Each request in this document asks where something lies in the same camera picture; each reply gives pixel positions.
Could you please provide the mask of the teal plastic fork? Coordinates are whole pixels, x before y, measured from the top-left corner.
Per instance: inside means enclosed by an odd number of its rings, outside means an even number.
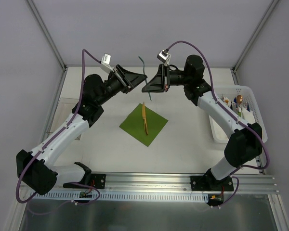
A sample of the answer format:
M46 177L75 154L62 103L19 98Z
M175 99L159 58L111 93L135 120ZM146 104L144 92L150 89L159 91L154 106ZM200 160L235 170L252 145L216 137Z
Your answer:
M138 58L142 62L142 65L143 65L143 74L146 75L145 74L145 62L144 62L144 60L142 59L141 56L138 56ZM152 97L151 97L151 93L150 92L148 92L148 96L149 96L150 101L152 101Z

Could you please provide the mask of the gold knife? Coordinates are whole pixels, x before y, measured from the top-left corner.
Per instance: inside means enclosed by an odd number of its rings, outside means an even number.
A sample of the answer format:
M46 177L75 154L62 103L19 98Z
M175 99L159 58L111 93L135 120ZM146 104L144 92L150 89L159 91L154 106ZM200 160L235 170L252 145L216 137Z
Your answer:
M145 107L145 103L142 103L142 119L143 119L143 122L144 122L144 131L145 131L145 134L148 135L148 126L147 126L147 120L146 120L146 107Z

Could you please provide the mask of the green paper napkin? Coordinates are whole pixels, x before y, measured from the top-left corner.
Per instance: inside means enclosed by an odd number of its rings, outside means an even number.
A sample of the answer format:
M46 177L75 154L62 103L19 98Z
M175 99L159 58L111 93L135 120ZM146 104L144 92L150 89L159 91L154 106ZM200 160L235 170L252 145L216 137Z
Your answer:
M142 116L143 105L138 104L135 109L120 124L120 128L134 137L140 143L149 147L167 124L168 120L145 106L148 135L145 132L144 120Z

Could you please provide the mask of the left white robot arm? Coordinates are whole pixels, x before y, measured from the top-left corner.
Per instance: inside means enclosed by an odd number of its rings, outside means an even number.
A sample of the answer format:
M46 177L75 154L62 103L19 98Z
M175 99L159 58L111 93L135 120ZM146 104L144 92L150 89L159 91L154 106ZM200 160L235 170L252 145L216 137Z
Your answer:
M129 93L146 79L146 75L128 71L120 65L110 71L107 80L102 80L98 74L83 76L79 102L65 122L39 146L17 154L19 179L39 195L45 195L56 185L89 186L92 171L83 163L59 167L54 163L72 141L99 119L104 112L102 104L119 92Z

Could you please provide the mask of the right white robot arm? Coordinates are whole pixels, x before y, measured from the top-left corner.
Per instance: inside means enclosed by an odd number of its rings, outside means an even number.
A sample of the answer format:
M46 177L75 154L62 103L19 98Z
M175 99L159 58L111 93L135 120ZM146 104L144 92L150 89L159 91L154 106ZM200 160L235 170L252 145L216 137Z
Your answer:
M228 137L224 157L201 177L191 176L193 191L231 191L230 176L248 161L262 153L262 127L238 115L213 94L212 87L204 80L205 66L198 55L190 55L183 70L172 70L160 64L156 75L142 88L142 92L167 92L171 86L183 86L185 96L195 106L205 111L223 129Z

